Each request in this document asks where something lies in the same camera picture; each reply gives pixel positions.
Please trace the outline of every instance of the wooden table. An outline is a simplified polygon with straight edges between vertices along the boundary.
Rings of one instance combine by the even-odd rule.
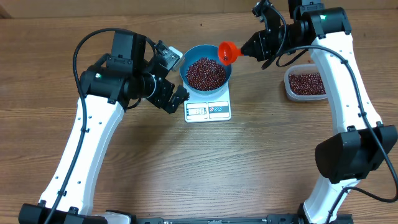
[[[383,122],[397,125],[398,11],[348,15],[369,97]],[[264,28],[251,13],[0,20],[0,223],[16,223],[21,205],[37,203],[52,178],[75,119],[72,53],[86,34],[104,27],[162,39],[182,52],[224,40],[242,45]],[[110,52],[112,38],[90,39],[78,70]],[[312,61],[305,55],[300,63]],[[229,83],[228,122],[187,124],[182,107],[169,115],[148,102],[128,111],[99,174],[95,212],[165,218],[295,213],[318,179],[314,148],[332,136],[332,123],[327,101],[287,99],[285,70],[263,71],[253,58],[240,58]],[[181,83],[178,73],[168,79]],[[390,157],[398,168],[397,147]],[[359,186],[394,194],[384,163]],[[340,213],[352,213],[356,223],[397,223],[398,204],[353,192]]]

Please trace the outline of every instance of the red bean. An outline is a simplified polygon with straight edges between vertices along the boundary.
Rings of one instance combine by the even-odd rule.
[[[201,58],[187,70],[188,84],[197,90],[210,91],[222,86],[226,81],[226,70],[216,60]]]
[[[319,73],[289,75],[290,89],[297,95],[326,94],[322,78]]]

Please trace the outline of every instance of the digital scale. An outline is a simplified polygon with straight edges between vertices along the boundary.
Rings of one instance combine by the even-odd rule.
[[[188,123],[229,121],[231,119],[231,101],[228,82],[217,92],[202,95],[183,84],[189,92],[189,100],[184,101],[185,121]]]

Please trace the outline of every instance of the black cable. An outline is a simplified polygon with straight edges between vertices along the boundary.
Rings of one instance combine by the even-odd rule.
[[[288,66],[288,65],[291,65],[291,64],[293,64],[297,59],[299,59],[303,54],[305,54],[306,52],[308,51],[308,49],[304,49],[303,51],[301,51],[299,54],[297,54],[296,56],[294,56],[294,58],[292,59],[292,60],[290,60],[289,62],[287,62],[286,64],[284,64],[284,65],[279,65],[279,60],[280,60],[280,58],[282,57],[282,55],[281,56],[279,56],[279,58],[278,58],[278,60],[276,60],[276,66],[278,66],[278,67],[286,67],[286,66]]]
[[[145,85],[144,77],[141,76],[141,94],[138,96],[138,100],[136,101],[136,103],[134,103],[131,106],[128,106],[126,110],[134,109],[141,103],[142,96],[144,95],[144,85]]]
[[[152,58],[152,60],[149,62],[149,65],[146,67],[146,68],[144,68],[143,70],[142,70],[142,73],[143,74],[147,74],[147,73],[149,73],[150,71],[152,71],[152,69],[155,67],[155,62],[156,62],[156,49],[155,49],[155,42],[153,42],[152,40],[150,40],[150,38],[145,38],[145,40],[148,42],[148,44],[152,47],[152,51],[154,52],[154,56],[153,56],[153,58]]]
[[[296,8],[294,8],[293,11],[293,21],[296,22],[297,21],[297,12],[299,11],[301,6],[296,6]]]
[[[282,14],[274,7],[273,4],[271,4],[270,8],[271,8],[276,14],[278,14],[278,16],[279,16],[280,18],[283,18],[283,19],[282,19],[282,22],[283,22],[283,24],[284,24],[285,32],[284,32],[284,37],[283,37],[283,39],[282,39],[282,43],[280,44],[279,49],[278,49],[278,51],[276,52],[276,54],[279,54],[279,52],[282,50],[282,48],[284,47],[284,44],[285,44],[286,33],[287,33],[287,26],[286,26],[286,21],[285,21],[284,17],[283,17]]]
[[[85,95],[83,94],[83,91],[81,90],[80,81],[79,81],[79,76],[78,76],[77,68],[76,68],[77,55],[78,55],[78,52],[79,52],[81,46],[82,46],[90,37],[92,37],[92,36],[94,36],[94,35],[96,35],[96,34],[102,33],[102,32],[107,32],[107,31],[121,31],[121,32],[128,32],[128,33],[134,34],[133,31],[126,30],[126,29],[120,29],[120,28],[105,28],[105,29],[100,29],[100,30],[97,30],[97,31],[94,31],[94,32],[88,34],[85,38],[83,38],[83,40],[80,41],[80,43],[77,45],[77,47],[76,47],[76,49],[75,49],[75,53],[73,54],[73,65],[72,65],[72,67],[73,67],[73,75],[74,75],[74,77],[75,77],[75,82],[76,82],[77,90],[78,90],[78,92],[79,92],[79,96],[80,96],[80,100],[81,100],[81,109],[82,109],[82,111],[83,111],[83,124],[82,124],[82,126],[81,126],[81,134],[80,134],[79,142],[78,142],[77,147],[76,147],[75,155],[73,156],[73,159],[72,159],[72,162],[71,162],[70,167],[69,167],[69,169],[68,169],[68,172],[67,172],[67,174],[66,174],[66,176],[65,176],[65,179],[63,180],[61,189],[60,189],[59,192],[58,192],[58,196],[57,196],[57,198],[55,199],[54,205],[52,206],[51,211],[50,211],[48,217],[46,218],[44,224],[49,224],[49,223],[50,223],[51,218],[53,217],[54,212],[56,211],[56,209],[57,209],[57,207],[58,207],[58,205],[59,205],[59,203],[60,203],[60,201],[61,201],[61,198],[62,198],[62,196],[63,196],[63,194],[64,194],[64,191],[65,191],[65,189],[66,189],[66,187],[67,187],[67,185],[68,185],[68,181],[69,181],[69,178],[70,178],[70,176],[71,176],[71,174],[72,174],[73,168],[75,167],[77,158],[78,158],[79,153],[80,153],[81,145],[83,144],[83,139],[84,139],[85,133],[86,133],[87,108],[86,108],[86,102],[85,102]]]
[[[341,63],[343,63],[345,65],[345,67],[347,68],[347,70],[348,70],[348,72],[349,72],[349,74],[351,76],[351,79],[353,81],[353,86],[354,86],[354,90],[355,90],[355,93],[356,93],[356,99],[358,101],[358,107],[359,107],[360,115],[361,115],[366,127],[369,129],[369,132],[371,133],[372,138],[376,142],[377,147],[382,152],[384,160],[386,161],[386,164],[387,164],[387,166],[388,166],[388,168],[390,170],[390,173],[391,173],[392,178],[394,179],[394,183],[396,185],[396,195],[394,196],[394,198],[391,198],[391,199],[385,199],[385,198],[378,197],[378,196],[376,196],[376,195],[374,195],[372,193],[369,193],[369,192],[367,192],[367,191],[365,191],[365,190],[363,190],[361,188],[358,188],[358,187],[344,187],[343,190],[340,192],[338,198],[334,202],[331,210],[329,211],[329,215],[328,215],[328,218],[326,219],[326,223],[328,223],[330,221],[330,218],[331,218],[333,212],[335,211],[339,201],[341,200],[343,194],[345,192],[347,192],[348,190],[356,190],[356,191],[361,192],[362,194],[365,194],[365,195],[367,195],[367,196],[369,196],[369,197],[371,197],[373,199],[376,199],[376,200],[378,200],[380,202],[386,202],[386,203],[396,202],[398,200],[398,177],[397,177],[397,174],[395,172],[394,166],[392,165],[387,153],[383,149],[383,146],[382,146],[379,138],[376,136],[376,133],[373,131],[373,128],[370,125],[368,118],[366,117],[366,112],[365,112],[365,110],[363,108],[362,98],[361,98],[361,94],[359,92],[358,83],[356,81],[356,78],[355,78],[355,75],[354,75],[354,71],[352,70],[352,68],[349,65],[348,61],[343,56],[341,56],[339,53],[335,52],[334,50],[329,49],[327,47],[317,46],[317,45],[306,45],[306,46],[294,47],[292,49],[289,49],[289,50],[286,50],[286,51],[280,53],[279,55],[276,55],[276,57],[278,57],[280,55],[283,55],[283,54],[287,54],[289,52],[294,52],[296,50],[302,50],[302,49],[324,50],[326,52],[329,52],[329,53],[333,54],[337,58],[339,58],[341,60]]]

